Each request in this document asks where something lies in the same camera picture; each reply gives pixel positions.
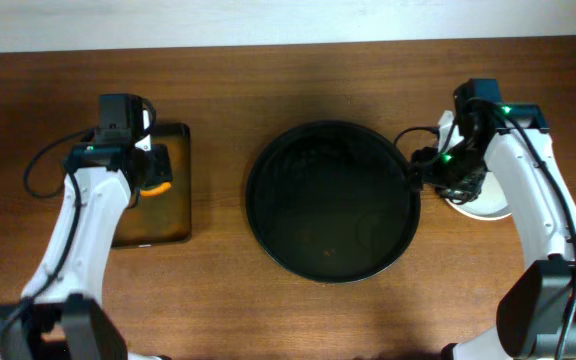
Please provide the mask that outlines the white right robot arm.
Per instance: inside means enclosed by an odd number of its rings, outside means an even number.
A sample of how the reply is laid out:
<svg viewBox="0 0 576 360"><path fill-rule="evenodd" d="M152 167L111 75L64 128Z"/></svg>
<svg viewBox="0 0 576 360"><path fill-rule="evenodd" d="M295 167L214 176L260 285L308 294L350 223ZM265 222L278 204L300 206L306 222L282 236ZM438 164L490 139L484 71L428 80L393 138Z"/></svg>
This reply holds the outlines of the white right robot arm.
<svg viewBox="0 0 576 360"><path fill-rule="evenodd" d="M576 359L576 205L558 169L550 128L534 103L503 101L494 79L453 92L438 143L413 153L408 180L456 206L499 186L516 226L523 275L499 302L492 328L446 345L444 359Z"/></svg>

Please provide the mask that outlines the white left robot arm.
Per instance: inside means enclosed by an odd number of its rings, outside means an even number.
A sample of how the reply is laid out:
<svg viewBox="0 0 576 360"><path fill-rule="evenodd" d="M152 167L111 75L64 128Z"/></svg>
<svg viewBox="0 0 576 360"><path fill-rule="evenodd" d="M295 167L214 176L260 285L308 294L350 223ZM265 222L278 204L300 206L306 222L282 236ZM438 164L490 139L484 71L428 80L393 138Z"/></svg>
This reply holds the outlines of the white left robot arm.
<svg viewBox="0 0 576 360"><path fill-rule="evenodd" d="M155 128L148 99L100 96L98 126L77 133L63 162L63 202L40 265L17 303L0 304L0 358L134 358L102 309L102 289L122 214L172 185Z"/></svg>

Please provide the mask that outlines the grey-white plate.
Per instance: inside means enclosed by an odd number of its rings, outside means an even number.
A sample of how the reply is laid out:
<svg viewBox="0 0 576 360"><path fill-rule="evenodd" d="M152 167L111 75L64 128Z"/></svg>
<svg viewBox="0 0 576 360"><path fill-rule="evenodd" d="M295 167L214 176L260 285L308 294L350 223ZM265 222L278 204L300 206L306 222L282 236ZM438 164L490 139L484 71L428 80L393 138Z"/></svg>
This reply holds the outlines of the grey-white plate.
<svg viewBox="0 0 576 360"><path fill-rule="evenodd" d="M450 150L463 140L458 128L453 129L452 135L448 136L450 128L455 124L455 116L452 111L445 110L439 119L438 147L448 143ZM511 210L503 194L501 186L495 175L488 171L484 177L481 192L473 201L458 205L456 200L447 199L446 202L459 213L472 219L481 221L497 221L511 215Z"/></svg>

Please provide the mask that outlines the orange and green sponge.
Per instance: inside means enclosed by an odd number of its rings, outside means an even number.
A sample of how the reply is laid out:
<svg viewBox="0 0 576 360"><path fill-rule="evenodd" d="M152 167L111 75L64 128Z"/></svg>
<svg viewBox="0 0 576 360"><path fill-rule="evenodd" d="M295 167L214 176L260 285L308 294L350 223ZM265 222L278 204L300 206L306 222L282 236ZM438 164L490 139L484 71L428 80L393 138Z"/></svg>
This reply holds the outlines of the orange and green sponge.
<svg viewBox="0 0 576 360"><path fill-rule="evenodd" d="M157 196L160 196L160 195L166 193L167 191L169 191L171 189L171 187L172 187L172 184L170 182L163 182L163 183L156 185L154 187L141 189L139 194L142 197L157 197Z"/></svg>

